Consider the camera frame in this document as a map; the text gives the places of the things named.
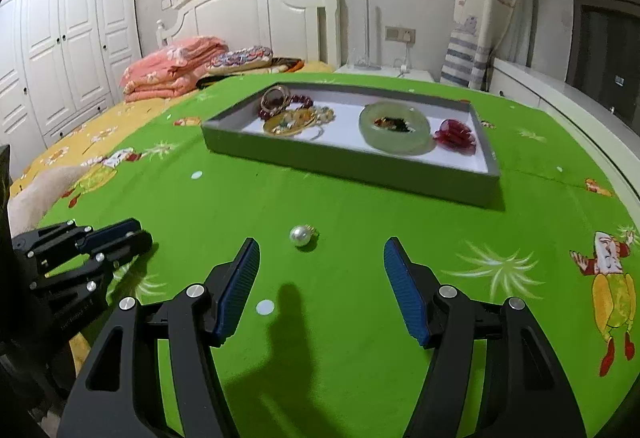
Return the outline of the yellow amber bangle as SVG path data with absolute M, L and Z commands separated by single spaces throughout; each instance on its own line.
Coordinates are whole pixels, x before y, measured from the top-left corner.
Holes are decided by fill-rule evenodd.
M 276 137 L 292 137 L 318 124 L 320 114 L 316 108 L 285 110 L 266 120 L 262 131 Z

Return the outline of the pale green jade bangle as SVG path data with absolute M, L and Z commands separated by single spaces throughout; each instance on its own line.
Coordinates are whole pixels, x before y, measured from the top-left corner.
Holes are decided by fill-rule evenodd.
M 358 127 L 371 148 L 394 155 L 422 155 L 435 147 L 431 124 L 413 106 L 379 101 L 359 114 Z

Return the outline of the grey shallow jewelry tray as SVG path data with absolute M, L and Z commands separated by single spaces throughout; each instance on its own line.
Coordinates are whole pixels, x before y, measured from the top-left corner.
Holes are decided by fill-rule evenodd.
M 432 136 L 443 120 L 460 120 L 475 136 L 475 153 L 462 154 L 436 141 L 434 149 L 422 155 L 371 148 L 360 134 L 359 114 L 379 101 L 418 109 L 430 121 Z M 303 108 L 318 110 L 317 125 L 292 137 L 262 131 L 271 117 Z M 219 154 L 490 210 L 504 207 L 495 151 L 468 102 L 371 86 L 277 82 L 206 120 L 202 132 L 208 150 Z

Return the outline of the beige plush cushion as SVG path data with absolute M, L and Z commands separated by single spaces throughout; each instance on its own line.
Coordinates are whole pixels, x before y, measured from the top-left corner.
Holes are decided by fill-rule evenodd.
M 8 217 L 12 238 L 37 228 L 50 208 L 88 171 L 88 166 L 81 165 L 45 170 L 22 192 L 10 198 Z

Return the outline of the yellow daisy bed sheet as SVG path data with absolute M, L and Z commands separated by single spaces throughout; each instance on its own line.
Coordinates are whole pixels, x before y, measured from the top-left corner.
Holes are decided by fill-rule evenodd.
M 12 184 L 11 198 L 45 170 L 88 166 L 89 171 L 56 202 L 72 210 L 112 181 L 125 164 L 169 158 L 184 136 L 200 132 L 201 122 L 214 112 L 218 91 L 218 85 L 213 84 L 175 99 L 124 102 L 93 120 L 83 120 L 34 158 Z

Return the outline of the folded pink quilt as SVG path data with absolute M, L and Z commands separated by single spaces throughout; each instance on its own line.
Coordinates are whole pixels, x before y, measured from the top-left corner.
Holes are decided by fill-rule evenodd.
M 120 80 L 124 99 L 137 102 L 187 94 L 206 73 L 206 65 L 227 51 L 227 44 L 215 36 L 174 40 L 126 68 Z

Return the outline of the white window bench cabinet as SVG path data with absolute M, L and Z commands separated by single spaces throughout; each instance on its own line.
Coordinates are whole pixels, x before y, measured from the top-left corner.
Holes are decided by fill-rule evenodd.
M 639 196 L 639 136 L 597 101 L 560 80 L 501 59 L 492 64 L 489 92 L 559 114 L 604 155 Z

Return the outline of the red rose brooch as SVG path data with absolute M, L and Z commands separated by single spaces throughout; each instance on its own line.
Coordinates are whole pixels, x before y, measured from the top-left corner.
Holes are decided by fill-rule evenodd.
M 433 138 L 441 146 L 462 154 L 472 155 L 476 151 L 476 139 L 472 130 L 460 120 L 443 120 Z

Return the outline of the patterned blue red pillow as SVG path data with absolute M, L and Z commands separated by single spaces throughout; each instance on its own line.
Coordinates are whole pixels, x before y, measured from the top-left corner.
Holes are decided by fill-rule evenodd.
M 269 47 L 251 46 L 217 54 L 206 63 L 205 71 L 209 76 L 245 72 L 255 68 L 265 68 L 270 65 L 272 58 L 273 52 Z

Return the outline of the black orange folded blanket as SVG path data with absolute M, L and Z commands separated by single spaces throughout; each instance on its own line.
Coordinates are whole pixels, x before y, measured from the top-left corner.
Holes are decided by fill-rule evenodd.
M 302 59 L 275 58 L 271 60 L 270 65 L 263 66 L 262 68 L 250 68 L 249 70 L 205 75 L 196 83 L 196 89 L 203 90 L 214 83 L 235 76 L 295 73 L 300 71 L 304 66 L 305 62 Z

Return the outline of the white bed headboard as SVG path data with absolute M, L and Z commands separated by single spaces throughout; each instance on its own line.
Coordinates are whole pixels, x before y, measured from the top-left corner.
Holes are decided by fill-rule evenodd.
M 341 0 L 179 0 L 175 23 L 156 22 L 156 43 L 216 36 L 231 50 L 264 46 L 280 57 L 342 65 Z

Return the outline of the white nightstand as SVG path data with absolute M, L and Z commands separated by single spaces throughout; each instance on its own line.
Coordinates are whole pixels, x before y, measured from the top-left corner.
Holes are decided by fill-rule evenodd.
M 336 70 L 340 74 L 352 75 L 373 75 L 385 76 L 391 78 L 404 78 L 405 80 L 420 80 L 420 82 L 434 83 L 431 73 L 425 70 L 416 70 L 415 68 L 394 68 L 393 66 L 381 66 L 380 68 L 365 68 L 354 64 L 345 64 Z

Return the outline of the dark window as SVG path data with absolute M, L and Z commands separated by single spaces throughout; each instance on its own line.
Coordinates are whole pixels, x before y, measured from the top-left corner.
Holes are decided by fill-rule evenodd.
M 573 0 L 566 81 L 639 130 L 639 0 Z

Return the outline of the white desk lamp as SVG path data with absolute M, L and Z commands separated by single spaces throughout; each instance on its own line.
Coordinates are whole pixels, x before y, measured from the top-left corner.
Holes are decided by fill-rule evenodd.
M 355 66 L 360 70 L 379 71 L 381 65 L 375 63 L 372 59 L 370 0 L 363 0 L 363 5 L 363 55 L 356 61 Z

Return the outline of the grey wall socket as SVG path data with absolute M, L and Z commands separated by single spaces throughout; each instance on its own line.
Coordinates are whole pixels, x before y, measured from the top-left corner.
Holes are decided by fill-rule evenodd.
M 414 28 L 402 28 L 401 26 L 386 26 L 386 42 L 403 42 L 412 45 L 416 42 L 416 30 Z

